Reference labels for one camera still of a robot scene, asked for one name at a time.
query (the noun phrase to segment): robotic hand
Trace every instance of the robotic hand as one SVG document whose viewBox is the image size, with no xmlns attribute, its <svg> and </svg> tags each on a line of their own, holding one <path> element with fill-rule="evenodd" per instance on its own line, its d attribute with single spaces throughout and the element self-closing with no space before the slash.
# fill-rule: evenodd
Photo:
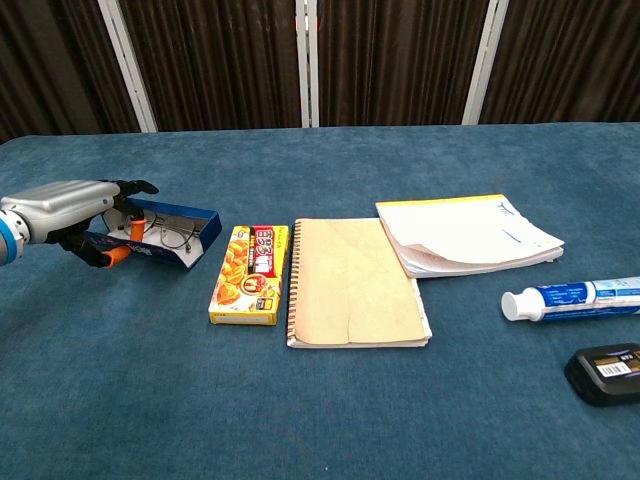
<svg viewBox="0 0 640 480">
<path fill-rule="evenodd" d="M 140 241 L 144 213 L 127 197 L 158 193 L 144 180 L 125 182 L 54 182 L 0 200 L 0 266 L 22 256 L 24 246 L 59 243 L 94 267 L 111 267 L 130 253 L 128 247 L 101 252 L 84 238 L 96 215 L 115 208 L 132 218 L 131 239 Z"/>
</svg>

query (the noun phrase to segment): red label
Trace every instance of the red label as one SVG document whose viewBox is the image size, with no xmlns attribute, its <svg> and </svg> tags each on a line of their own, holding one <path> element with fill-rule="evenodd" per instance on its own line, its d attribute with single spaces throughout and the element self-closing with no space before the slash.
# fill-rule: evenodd
<svg viewBox="0 0 640 480">
<path fill-rule="evenodd" d="M 249 239 L 249 273 L 275 277 L 275 235 L 270 226 L 251 227 Z"/>
</svg>

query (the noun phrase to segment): yellow food package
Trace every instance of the yellow food package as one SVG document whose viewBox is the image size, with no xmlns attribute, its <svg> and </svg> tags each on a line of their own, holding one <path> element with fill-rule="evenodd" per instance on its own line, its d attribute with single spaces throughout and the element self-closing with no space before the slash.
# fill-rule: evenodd
<svg viewBox="0 0 640 480">
<path fill-rule="evenodd" d="M 275 325 L 289 227 L 236 226 L 209 304 L 212 323 Z"/>
</svg>

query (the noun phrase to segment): eyeglasses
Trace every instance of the eyeglasses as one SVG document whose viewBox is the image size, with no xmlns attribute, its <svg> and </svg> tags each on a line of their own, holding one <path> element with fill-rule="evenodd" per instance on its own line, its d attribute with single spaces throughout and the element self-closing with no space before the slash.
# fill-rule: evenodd
<svg viewBox="0 0 640 480">
<path fill-rule="evenodd" d="M 131 235 L 131 216 L 128 215 L 124 221 L 123 230 L 127 235 Z M 200 232 L 196 229 L 196 223 L 190 218 L 178 217 L 174 215 L 164 215 L 152 210 L 144 211 L 144 235 L 160 230 L 160 242 L 167 248 L 191 251 L 189 241 Z"/>
</svg>

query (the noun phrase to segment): notebook spiral binding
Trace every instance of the notebook spiral binding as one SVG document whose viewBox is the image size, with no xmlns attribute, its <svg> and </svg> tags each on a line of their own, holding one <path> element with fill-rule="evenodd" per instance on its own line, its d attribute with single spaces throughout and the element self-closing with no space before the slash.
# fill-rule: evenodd
<svg viewBox="0 0 640 480">
<path fill-rule="evenodd" d="M 291 247 L 291 269 L 289 277 L 288 341 L 294 341 L 296 336 L 296 303 L 298 301 L 298 280 L 300 275 L 300 248 L 300 220 L 296 220 L 293 228 L 293 246 Z"/>
</svg>

